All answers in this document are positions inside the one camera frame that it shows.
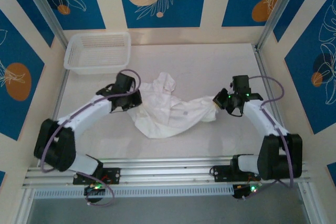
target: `cream wall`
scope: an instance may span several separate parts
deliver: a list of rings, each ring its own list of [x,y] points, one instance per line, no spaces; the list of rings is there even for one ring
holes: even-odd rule
[[[323,208],[330,223],[334,223],[336,188],[329,177],[326,165],[336,162],[336,124],[316,135],[313,134],[284,60],[325,1],[305,0],[280,42],[277,43],[274,36],[270,36],[262,51],[262,56],[266,59],[271,75],[285,87],[286,94],[280,100],[279,105],[285,117],[286,127],[291,132],[301,135],[304,160],[309,162]]]
[[[27,168],[36,163],[33,150],[41,122],[50,117],[61,83],[64,50],[51,50],[16,0],[0,0],[0,9],[45,64],[18,141],[0,133],[0,170],[6,172],[0,192],[0,222],[10,223],[14,201]]]
[[[107,30],[128,31],[121,0],[97,0]],[[204,0],[200,28],[130,29],[133,45],[256,43],[263,26],[222,28],[228,0]],[[66,31],[68,38],[87,30]]]

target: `white cloth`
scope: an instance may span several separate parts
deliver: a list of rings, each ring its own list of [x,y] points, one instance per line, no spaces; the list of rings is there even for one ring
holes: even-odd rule
[[[148,138],[165,138],[180,134],[199,121],[216,120],[217,107],[213,97],[202,97],[189,102],[172,96],[174,79],[165,72],[153,83],[142,83],[142,104],[128,110],[135,126]]]

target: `metal frame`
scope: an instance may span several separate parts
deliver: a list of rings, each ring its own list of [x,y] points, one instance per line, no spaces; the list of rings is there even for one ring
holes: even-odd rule
[[[118,186],[194,186],[218,185],[210,175],[214,165],[229,165],[231,156],[209,158],[164,158],[164,159],[106,159],[104,167],[121,168]],[[43,174],[40,168],[30,168],[23,183],[23,188],[76,188],[72,184],[74,172],[53,171]],[[302,176],[295,179],[297,183],[310,181],[310,175],[303,164]],[[223,183],[226,185],[245,182]]]
[[[264,29],[260,35],[260,38],[257,42],[257,51],[260,52],[268,39],[269,35],[272,33],[273,29],[275,28],[277,22],[279,21],[282,13],[284,12],[288,2],[290,0],[277,0],[266,24]]]
[[[328,223],[325,212],[317,199],[317,191],[314,183],[299,183],[302,200],[311,223]]]
[[[35,5],[37,6],[38,10],[42,14],[43,18],[47,22],[48,26],[50,27],[51,31],[54,35],[59,39],[59,42],[64,48],[68,46],[68,39],[66,38],[65,34],[63,33],[63,29],[58,22],[53,10],[49,6],[47,0],[33,0]]]

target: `cable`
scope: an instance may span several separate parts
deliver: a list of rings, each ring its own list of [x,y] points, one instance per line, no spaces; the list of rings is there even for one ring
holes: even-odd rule
[[[109,191],[112,193],[112,200],[110,200],[110,201],[107,202],[106,204],[95,204],[95,203],[91,203],[91,202],[89,201],[89,194],[87,194],[86,197],[85,197],[85,200],[86,200],[86,202],[87,202],[87,204],[88,204],[89,206],[95,206],[95,207],[108,207],[108,206],[110,206],[111,204],[114,203],[114,192],[113,192],[112,188],[111,188],[110,186],[108,186],[105,182],[103,182],[102,180],[100,180],[100,179],[98,179],[98,178],[95,178],[95,177],[93,177],[93,176],[91,176],[91,175],[85,174],[85,173],[77,172],[77,174],[79,174],[79,175],[81,175],[81,176],[84,176],[84,177],[87,177],[87,178],[90,178],[90,179],[93,179],[93,180],[95,180],[95,181],[101,183],[102,185],[104,185],[104,187],[105,187],[107,190],[109,190]]]
[[[268,102],[276,102],[276,101],[280,100],[281,98],[283,98],[284,95],[285,95],[285,89],[284,89],[284,87],[282,86],[282,84],[278,80],[276,80],[276,79],[274,79],[272,77],[269,77],[269,76],[253,76],[253,77],[250,77],[249,79],[255,79],[255,78],[265,78],[265,79],[272,80],[272,81],[276,82],[279,85],[279,87],[281,88],[281,96],[279,96],[277,98],[274,98],[274,99],[269,99],[267,101],[264,101],[261,104],[260,107],[261,107],[261,110],[262,110],[263,114],[267,117],[267,119],[271,122],[271,124],[273,125],[273,127],[277,130],[277,132],[280,135],[280,138],[282,140],[282,143],[284,145],[285,152],[286,152],[286,157],[287,157],[288,168],[289,168],[289,178],[290,178],[290,185],[289,185],[289,187],[292,188],[294,186],[294,174],[293,174],[293,166],[292,166],[292,161],[291,161],[288,145],[286,143],[285,137],[282,134],[281,130],[276,127],[276,122],[274,122],[274,120],[272,119],[272,117],[270,117],[270,115],[266,112],[266,110],[264,108],[262,108],[262,106],[264,106]]]
[[[50,148],[51,146],[51,143],[53,142],[54,138],[56,137],[56,135],[58,134],[58,132],[68,123],[70,122],[72,119],[74,119],[76,116],[78,116],[80,113],[82,113],[84,110],[86,110],[87,108],[95,105],[96,103],[98,102],[101,102],[103,100],[106,100],[106,99],[109,99],[109,98],[115,98],[115,97],[126,97],[128,95],[132,95],[134,93],[136,93],[138,90],[139,90],[139,87],[141,85],[141,78],[139,76],[139,74],[137,72],[135,72],[134,70],[132,69],[124,69],[124,70],[121,70],[119,73],[122,73],[122,72],[125,72],[125,71],[129,71],[129,72],[132,72],[134,73],[138,80],[139,80],[139,84],[136,88],[134,88],[133,91],[129,92],[129,93],[126,93],[126,94],[112,94],[112,95],[108,95],[107,97],[103,97],[103,98],[99,98],[91,103],[88,103],[87,105],[85,105],[84,107],[82,107],[81,109],[79,109],[77,112],[75,112],[73,115],[70,116],[69,119],[65,120],[62,124],[60,124],[58,126],[58,128],[54,131],[54,133],[51,135],[48,143],[46,144],[46,147],[44,148],[44,151],[42,153],[42,157],[41,157],[41,171],[43,173],[48,173],[48,172],[51,172],[52,170],[55,170],[54,168],[52,169],[44,169],[44,164],[45,164],[45,159],[46,159],[46,156],[47,156],[47,152],[48,152],[48,149]],[[90,179],[93,179],[99,183],[101,183],[102,185],[104,185],[104,187],[106,187],[106,189],[110,190],[110,192],[112,193],[112,197],[113,199],[111,201],[109,201],[108,203],[106,204],[103,204],[103,205],[98,205],[98,204],[93,204],[91,202],[88,201],[88,195],[86,196],[86,201],[88,202],[88,205],[92,205],[92,206],[100,206],[100,207],[107,207],[109,205],[111,205],[113,202],[114,202],[114,192],[113,190],[103,181],[99,180],[98,178],[95,178],[91,175],[88,175],[88,174],[85,174],[85,173],[81,173],[81,172],[77,172],[78,174],[84,176],[84,177],[87,177],[87,178],[90,178]]]
[[[261,106],[264,106],[266,103],[269,103],[269,102],[276,102],[276,101],[278,101],[278,100],[280,100],[281,98],[284,97],[284,95],[285,95],[285,89],[284,89],[284,87],[282,86],[282,84],[278,80],[276,80],[276,79],[274,79],[273,77],[270,77],[270,76],[252,76],[249,79],[251,80],[251,79],[256,79],[256,78],[265,78],[265,79],[272,80],[272,81],[276,82],[276,84],[279,85],[279,87],[281,88],[281,96],[279,96],[277,98],[274,98],[274,99],[269,99],[269,100],[263,102],[261,104]]]
[[[234,116],[234,117],[236,117],[236,118],[240,118],[240,117],[242,117],[243,116],[243,114],[240,114],[240,115],[233,115],[233,114],[230,114],[231,116]]]
[[[243,197],[243,198],[240,199],[240,200],[246,200],[246,199],[249,199],[249,198],[255,196],[256,194],[258,194],[258,193],[264,191],[265,189],[271,187],[271,186],[274,185],[276,182],[277,182],[277,180],[274,180],[274,181],[273,181],[272,183],[270,183],[270,184],[263,185],[263,186],[261,186],[257,191],[255,191],[254,193],[250,193],[249,196]]]

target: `metal bar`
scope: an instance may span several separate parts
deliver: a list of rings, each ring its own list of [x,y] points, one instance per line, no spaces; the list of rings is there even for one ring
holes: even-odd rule
[[[157,187],[114,187],[116,198],[134,197],[188,197],[188,196],[212,196],[233,195],[232,185],[203,185],[203,186],[157,186]],[[83,188],[57,188],[39,189],[35,192],[36,199],[83,199]],[[92,195],[90,198],[112,197],[109,191]]]
[[[16,214],[12,218],[12,224],[25,224],[28,221],[31,205],[35,195],[35,189],[22,189],[21,199],[16,211]]]
[[[231,157],[214,158],[172,158],[172,159],[108,159],[104,167],[121,168],[119,186],[171,186],[171,185],[212,185],[214,177],[209,170],[214,165],[229,165]],[[297,183],[310,180],[306,164]],[[53,171],[43,174],[39,168],[30,168],[24,180],[24,188],[78,187],[72,184],[74,172]],[[225,183],[241,184],[245,182]]]
[[[321,208],[320,199],[316,198],[316,190],[312,183],[299,184],[299,189],[311,223],[327,224],[326,215]]]
[[[262,50],[267,38],[269,37],[273,29],[275,28],[277,22],[279,21],[289,1],[290,0],[277,0],[268,20],[266,21],[264,30],[262,31],[261,36],[258,39],[258,42],[257,42],[258,51]]]
[[[263,61],[263,57],[261,56],[261,54],[262,53],[258,52],[256,50],[256,47],[255,47],[255,56],[256,56],[256,60],[257,60],[257,64],[258,64],[258,67],[259,67],[260,74],[262,76],[269,76],[268,71],[267,71],[267,69],[265,67],[264,61]],[[263,78],[263,82],[264,82],[264,86],[265,86],[265,89],[266,89],[266,93],[268,95],[268,99],[274,99],[275,96],[274,96],[274,93],[273,93],[273,90],[272,90],[272,87],[271,87],[271,84],[270,84],[270,80]],[[285,124],[284,124],[284,121],[283,121],[282,116],[280,114],[277,102],[271,102],[270,106],[271,106],[272,114],[273,114],[274,118],[282,126],[285,127]]]
[[[63,33],[62,27],[58,22],[53,10],[50,8],[47,0],[33,0],[38,10],[42,14],[43,18],[47,22],[51,31],[59,39],[61,45],[66,49],[68,46],[68,40]]]
[[[63,95],[64,95],[65,87],[67,85],[69,72],[70,72],[70,70],[65,70],[65,72],[64,72],[63,79],[62,79],[62,84],[61,84],[61,87],[59,88],[58,97],[57,97],[57,100],[56,100],[56,105],[55,105],[55,108],[54,108],[54,112],[53,112],[53,115],[51,117],[51,119],[53,119],[53,120],[57,120],[59,108],[61,107],[62,98],[63,98]]]

